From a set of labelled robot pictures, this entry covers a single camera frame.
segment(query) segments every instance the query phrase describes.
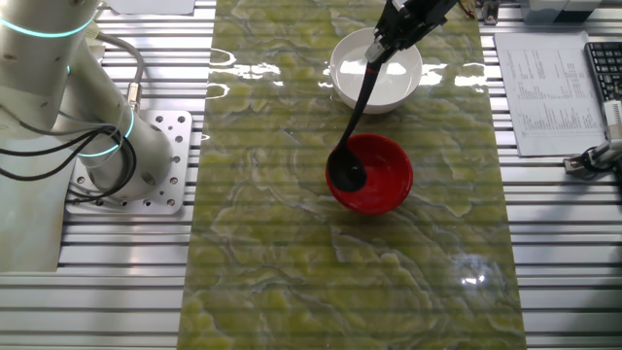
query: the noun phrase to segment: metal bracket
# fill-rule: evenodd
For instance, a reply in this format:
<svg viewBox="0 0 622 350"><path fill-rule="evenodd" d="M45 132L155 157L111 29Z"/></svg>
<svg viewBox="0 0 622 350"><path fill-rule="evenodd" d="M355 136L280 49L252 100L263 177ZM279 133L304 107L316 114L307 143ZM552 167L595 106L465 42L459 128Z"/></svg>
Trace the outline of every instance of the metal bracket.
<svg viewBox="0 0 622 350"><path fill-rule="evenodd" d="M166 179L139 200L119 202L102 199L95 203L67 204L65 208L69 213L93 216L162 216L175 215L182 209L186 194L192 116L188 112L179 111L141 111L141 118L161 129L171 142L173 159ZM79 161L76 161L71 180L83 188L97 191L86 174L86 168ZM67 196L67 199L73 198L75 196L71 194Z"/></svg>
<svg viewBox="0 0 622 350"><path fill-rule="evenodd" d="M486 25L497 25L499 22L500 0L477 0L481 6L481 18Z"/></svg>
<svg viewBox="0 0 622 350"><path fill-rule="evenodd" d="M566 173L575 179L589 181L593 180L598 175L597 173L589 171L582 165L581 156L565 158L564 168L566 169Z"/></svg>

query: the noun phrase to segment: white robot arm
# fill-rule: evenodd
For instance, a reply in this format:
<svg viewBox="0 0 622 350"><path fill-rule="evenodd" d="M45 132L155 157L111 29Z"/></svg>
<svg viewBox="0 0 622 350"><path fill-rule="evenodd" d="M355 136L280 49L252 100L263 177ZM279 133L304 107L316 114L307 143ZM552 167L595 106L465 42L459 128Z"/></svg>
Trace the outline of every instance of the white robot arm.
<svg viewBox="0 0 622 350"><path fill-rule="evenodd" d="M85 29L97 4L98 0L0 0L0 137L47 133L66 141L84 130L85 123L114 125L122 147L110 135L97 135L79 156L102 191L118 186L133 169L112 194L131 200L165 178L171 146L157 127L139 118L140 75L130 84L127 101L90 54ZM136 160L128 163L129 149ZM105 164L96 166L102 160Z"/></svg>

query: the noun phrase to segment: green marble surface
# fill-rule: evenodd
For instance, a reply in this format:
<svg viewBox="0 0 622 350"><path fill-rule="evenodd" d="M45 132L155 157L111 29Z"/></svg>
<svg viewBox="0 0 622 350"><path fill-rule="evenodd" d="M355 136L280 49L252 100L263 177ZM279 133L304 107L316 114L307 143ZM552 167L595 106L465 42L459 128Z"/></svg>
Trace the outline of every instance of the green marble surface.
<svg viewBox="0 0 622 350"><path fill-rule="evenodd" d="M365 217L325 182L351 110L328 61L379 0L219 0L179 349L524 349L477 22L417 44L421 85L357 132L414 185Z"/></svg>

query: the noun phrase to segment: black cable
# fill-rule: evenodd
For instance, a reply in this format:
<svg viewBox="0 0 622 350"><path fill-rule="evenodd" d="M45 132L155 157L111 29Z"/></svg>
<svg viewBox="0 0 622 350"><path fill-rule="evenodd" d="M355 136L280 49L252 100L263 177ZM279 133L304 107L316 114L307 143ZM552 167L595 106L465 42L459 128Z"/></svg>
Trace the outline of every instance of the black cable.
<svg viewBox="0 0 622 350"><path fill-rule="evenodd" d="M592 160L590 159L590 151L595 150L596 147L590 147L589 149L587 149L582 155L581 155L581 165L583 165L583 167L585 169L587 169L588 171L591 171L593 173L604 173L607 171L610 171L613 169L614 164L606 167L606 168L599 168L596 167L594 165L592 165Z"/></svg>
<svg viewBox="0 0 622 350"><path fill-rule="evenodd" d="M129 170L129 172L125 173L125 176L120 176L119 177L119 181L112 186L109 190L105 191L104 193L100 194L100 195L87 195L87 194L82 194L82 193L78 193L75 192L73 190L69 190L69 192L73 195L78 195L81 196L82 198L76 198L76 199L70 199L67 200L67 203L72 203L72 204L76 204L76 203L87 203L90 201L95 201L95 200L99 200L108 196L111 196L115 193L117 193L118 191L120 191L123 187L125 187L125 185L127 185L127 183L129 183L129 181L132 179L132 177L134 176L134 173L136 172L136 151L134 151L134 147L132 146L132 144L129 142L129 140L127 140L126 138L123 138L123 144L127 145L127 148L129 149L131 155L132 155L132 159L131 159L131 168ZM128 169L129 166L129 159L127 157L127 153L122 153L123 154L123 163L124 163L124 167L123 169Z"/></svg>
<svg viewBox="0 0 622 350"><path fill-rule="evenodd" d="M43 180L43 179L47 179L55 174L57 174L58 172L60 172L62 169L65 168L65 166L67 166L67 164L69 164L71 162L71 160L73 160L75 157L78 156L78 153L81 152L86 146L88 146L88 144L90 142L92 142L92 140L95 139L95 137L97 137L97 135L99 135L100 132L92 132L90 133L88 139L83 142L82 145L80 145L80 147L78 147L76 149L76 151L74 151L71 156L69 156L65 161L63 161L57 168L45 173L45 174L40 174L40 175L35 175L35 176L20 176L20 175L16 175L14 173L11 173L3 168L0 168L0 175L6 176L9 179L13 179L13 180L17 180L17 181L24 181L24 182L32 182L32 181L39 181L39 180Z"/></svg>
<svg viewBox="0 0 622 350"><path fill-rule="evenodd" d="M36 156L44 156L44 155L49 155L67 148L70 148L73 145L76 145L77 143L87 139L88 137L92 136L93 134L98 135L100 133L102 133L106 128L110 128L111 126L103 126L99 129L95 129L91 132L87 132L84 135L71 140L69 142L67 142L66 144L60 145L60 146L56 146L54 148L48 149L48 150L43 150L43 151L31 151L31 152L19 152L19 151L11 151L11 150L5 150L5 149L0 149L0 155L7 155L7 156L14 156L14 157L36 157Z"/></svg>
<svg viewBox="0 0 622 350"><path fill-rule="evenodd" d="M613 170L613 174L615 175L615 186L618 188L618 195L620 200L622 200L622 159L618 159L615 161L615 169Z"/></svg>

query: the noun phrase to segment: cable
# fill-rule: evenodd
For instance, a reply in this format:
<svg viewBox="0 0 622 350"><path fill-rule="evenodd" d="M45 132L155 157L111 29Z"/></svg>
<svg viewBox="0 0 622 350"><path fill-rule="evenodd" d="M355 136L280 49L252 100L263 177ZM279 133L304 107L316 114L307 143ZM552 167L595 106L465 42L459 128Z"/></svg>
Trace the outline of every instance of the cable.
<svg viewBox="0 0 622 350"><path fill-rule="evenodd" d="M127 183L129 183L129 181L134 176L134 172L136 172L136 160L137 159L136 159L136 152L134 151L134 147L132 146L132 144L128 140L124 140L124 142L125 142L125 145L127 146L127 149L130 151L132 155L131 169L129 170L129 172L126 173L125 177L120 177L120 180L117 182L116 185L112 186L109 190L105 191L104 193L100 195L96 195L96 196L86 195L86 194L75 192L73 190L69 190L71 194L82 196L83 198L70 199L66 201L67 203L74 203L74 204L75 203L87 203L90 201L99 200L99 199L102 199L102 198L105 198L105 197L108 197L108 196L111 196L117 193L123 187L125 187ZM127 169L128 163L129 163L129 159L127 158L127 153L123 153L123 158L125 160L123 168Z"/></svg>
<svg viewBox="0 0 622 350"><path fill-rule="evenodd" d="M119 137L118 137L117 135L113 135L113 140L115 141L115 143L117 143L117 145L119 146L119 149L120 149L120 148L121 148L121 144L122 144L122 142L123 142L123 141L122 141L122 139L121 139L121 140L119 140ZM104 161L103 161L103 162L107 161L108 159L110 159L110 156L106 157L106 159L104 159ZM123 164L122 164L122 169L123 169L123 170L126 170L126 169L128 168L128 166L127 166L127 157L123 157L123 160L122 160L122 161L123 161ZM126 174L126 172L123 172L123 173L120 175L120 180L124 179L124 178L125 178L125 176L127 176L127 174ZM89 190L89 189L84 188L84 187L82 187L82 186L79 186L79 185L77 185L77 184L73 184L73 185L74 185L74 186L76 186L76 187L78 187L80 190L82 190L82 191L84 191L84 192L87 192L87 193L79 193L79 192L75 192L75 191L73 191L73 190L71 190L71 189L69 189L69 190L67 190L67 191L68 191L69 193L71 193L71 194L74 194L74 195L77 195L77 196L81 196L81 197L90 197L90 195L88 195L88 192L94 192L94 193L104 193L104 192L105 192L105 191L92 191L92 190Z"/></svg>
<svg viewBox="0 0 622 350"><path fill-rule="evenodd" d="M0 105L0 109L2 109L7 115L9 115L9 117L13 118L14 120L16 120L16 122L19 123L19 125L23 128L25 128L26 130L30 130L34 133L38 133L40 135L44 135L44 136L67 136L67 135L73 135L73 134L77 134L77 133L83 133L83 132L88 132L88 131L93 131L95 129L95 127L90 127L90 128L84 128L84 129L79 129L79 130L71 130L71 131L45 131L42 129L39 129L35 126L32 126L26 122L23 122L20 118L18 118L16 115L13 114L13 112L11 112L10 110L6 109L4 106Z"/></svg>
<svg viewBox="0 0 622 350"><path fill-rule="evenodd" d="M596 147L590 147L585 152L583 152L580 158L581 165L583 165L585 169L593 173L604 173L604 172L612 170L613 166L615 166L614 164L610 164L606 168L599 168L599 167L592 165L592 160L590 159L590 151L594 151L595 149Z"/></svg>
<svg viewBox="0 0 622 350"><path fill-rule="evenodd" d="M100 166L104 165L106 162L108 162L108 160L110 160L112 157L114 157L114 156L115 156L115 155L116 155L116 154L117 154L117 153L121 150L121 148L123 147L123 142L124 142L124 140L125 140L125 139L124 139L124 138L122 138L122 139L121 139L121 142L119 143L119 146L117 147L117 149L116 149L114 152L112 152L111 154L109 154L109 155L108 155L108 156L107 156L107 157L106 157L103 161L101 161L99 164L94 165L94 166L86 166L86 165L85 165L85 167L86 167L87 169L96 169L96 168L98 168L98 167L100 167ZM104 193L104 192L105 192L105 191L101 191L101 190L91 190L91 189L88 189L88 188L86 188L86 187L84 187L84 186L80 186L79 184L76 184L76 183L75 183L75 182L73 182L72 180L69 180L69 184L70 184L70 185L73 185L74 187L78 188L79 190L81 190L81 191L83 191L83 192L86 192L86 194L83 194L83 193L74 192L74 191L73 191L73 190L71 190L71 189L70 189L70 190L68 190L68 192L70 192L70 193L72 193L72 194L74 194L74 195L79 195L79 196L87 196L87 195L88 195L88 193Z"/></svg>
<svg viewBox="0 0 622 350"><path fill-rule="evenodd" d="M117 123L117 127L115 128L115 132L113 133L113 135L115 135L115 134L119 131L119 126L120 126L120 124L121 124L121 116L119 116L119 122ZM123 142L124 142L124 141L125 141L125 137L123 137L123 138L121 139L121 141L117 144L117 147L115 148L115 150L114 150L112 153L108 154L108 155L106 156L106 158L104 158L104 160L102 160L102 161L100 161L100 162L99 162L99 164L96 164L96 165L90 165L90 166L86 166L86 165L85 165L85 166L86 166L86 168L87 168L87 169L96 169L96 168L98 168L98 167L100 167L100 166L104 165L105 163L107 163L107 162L108 162L108 160L112 159L112 158L113 158L113 157L114 157L114 156L115 156L115 155L116 155L116 154L117 154L117 153L121 150L121 147L123 147Z"/></svg>
<svg viewBox="0 0 622 350"><path fill-rule="evenodd" d="M143 55L141 55L136 48L129 45L129 43L117 38L116 36L100 32L99 34L97 34L97 37L95 39L122 49L126 49L129 53L131 53L131 55L136 58L136 76L134 76L134 83L140 84L143 79L143 73L145 72L145 59L143 58Z"/></svg>
<svg viewBox="0 0 622 350"><path fill-rule="evenodd" d="M89 134L88 139L83 142L82 145L80 145L80 147L78 147L72 154L71 156L69 156L65 161L63 161L57 168L44 173L44 174L40 174L40 175L35 175L35 176L20 176L20 175L16 175L14 173L11 173L3 168L0 168L0 175L4 175L6 177L8 177L9 179L13 179L13 180L17 180L17 181L24 181L24 182L32 182L32 181L39 181L39 180L43 180L43 179L47 179L55 174L57 174L58 172L60 172L62 169L65 168L65 166L67 166L67 164L69 164L75 157L78 156L78 153L84 148L86 147L92 140L95 139L95 137L97 137L97 135L99 135L99 132L91 132Z"/></svg>
<svg viewBox="0 0 622 350"><path fill-rule="evenodd" d="M60 150L67 149L67 148L69 148L69 147L71 147L71 146L73 146L73 145L75 145L75 144L77 144L77 143L79 143L79 142L89 138L92 135L97 136L97 135L99 135L103 131L104 131L104 129L101 128L101 129L94 130L92 132L88 132L88 133L86 133L86 134L84 134L84 135L82 135L82 136L80 136L80 137L78 137L78 138L76 138L74 140L71 140L71 141L67 142L66 144L63 144L63 145L60 145L60 146L57 146L57 147L54 147L54 148L51 148L51 149L48 149L48 150L32 151L32 152L18 152L18 151L11 151L11 150L0 149L0 155L7 155L7 156L14 156L14 157L36 157L36 156L49 155L49 154L58 152Z"/></svg>
<svg viewBox="0 0 622 350"><path fill-rule="evenodd" d="M616 160L614 164L615 186L618 188L618 195L620 196L620 200L622 200L622 159Z"/></svg>
<svg viewBox="0 0 622 350"><path fill-rule="evenodd" d="M129 133L131 132L131 128L132 128L132 126L134 126L134 112L132 111L131 113L132 113L132 115L131 115L132 120L131 120L131 123L130 123L130 129L127 131L127 134L125 134L125 137L129 136ZM114 135L117 134L117 131L119 131L119 128L121 127L121 119L122 119L122 117L123 117L123 108L121 108L121 110L119 111L119 117L117 118L117 124L115 125L115 131L113 131L113 133L110 134L111 138ZM98 154L91 154L91 155L79 154L78 156L80 156L80 157L87 157L87 158L100 157L100 156L104 156L104 155L106 155L106 154L108 154L110 152L113 152L113 154L112 154L112 156L113 156L114 154L117 153L117 151L118 151L118 149L119 149L119 147L121 145L122 145L122 139L121 139L121 143L120 144L117 143L116 146L113 146L112 148L110 148L110 149L108 149L106 151L100 152ZM103 162L108 161L108 159L110 159L110 157L107 157L106 159L104 159Z"/></svg>
<svg viewBox="0 0 622 350"><path fill-rule="evenodd" d="M121 126L121 117L122 117L122 113L123 113L123 111L122 111L122 109L121 109L121 113L119 114L119 118L117 119L117 125L114 125L114 124L111 124L111 123L108 123L108 122L88 122L88 121L82 121L82 120L79 120L79 119L77 119L77 118L75 118L75 117L71 117L70 115L66 114L66 113L65 113L65 112L63 112L63 111L58 111L58 114L60 114L62 117L66 118L66 119L68 119L68 120L70 120L70 121L72 121L72 122L75 122L75 123L84 123L84 124L87 124L87 125L100 126L100 127L101 127L101 126L110 126L110 127L113 127L113 128L115 129L115 133L119 130L119 127ZM112 157L113 157L113 156L114 156L114 155L115 155L118 151L119 151L119 148L116 148L116 149L115 149L115 150L114 150L111 154L109 154L109 155L108 155L108 156L107 156L104 160L102 160L102 162L100 162L100 163L99 163L99 164L97 164L97 165L91 166L90 168L91 168L91 169L92 169L92 168L98 168L98 167L100 167L101 165L105 164L105 163L106 163L106 162L107 162L110 158L112 158Z"/></svg>

